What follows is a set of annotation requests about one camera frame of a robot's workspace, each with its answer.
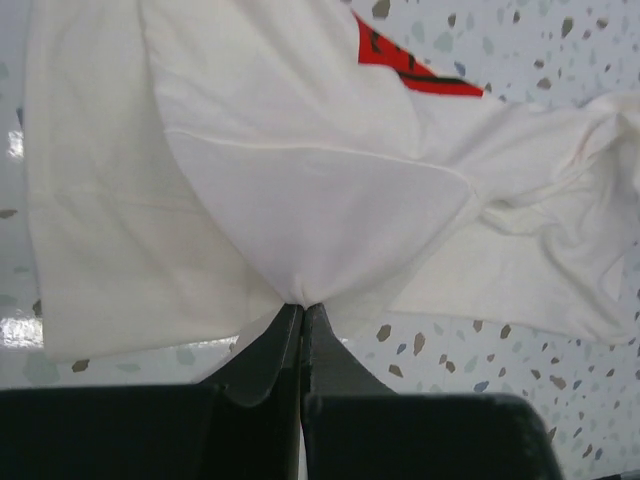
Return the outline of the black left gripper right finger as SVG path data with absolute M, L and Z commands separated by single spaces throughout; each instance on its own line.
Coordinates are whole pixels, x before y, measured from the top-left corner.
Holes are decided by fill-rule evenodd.
M 510 394 L 398 394 L 304 316 L 301 423 L 311 479 L 557 479 L 534 409 Z

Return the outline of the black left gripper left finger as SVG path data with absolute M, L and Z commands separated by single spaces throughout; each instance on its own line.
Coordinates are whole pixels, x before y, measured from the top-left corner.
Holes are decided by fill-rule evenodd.
M 294 479 L 303 311 L 193 384 L 5 390 L 5 479 Z

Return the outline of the white t-shirt red print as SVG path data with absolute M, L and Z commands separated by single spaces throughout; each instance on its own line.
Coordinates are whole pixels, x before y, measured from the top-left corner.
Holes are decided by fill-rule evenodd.
M 284 304 L 622 344 L 639 97 L 507 103 L 340 1 L 36 1 L 28 220 L 46 353 L 231 337 Z

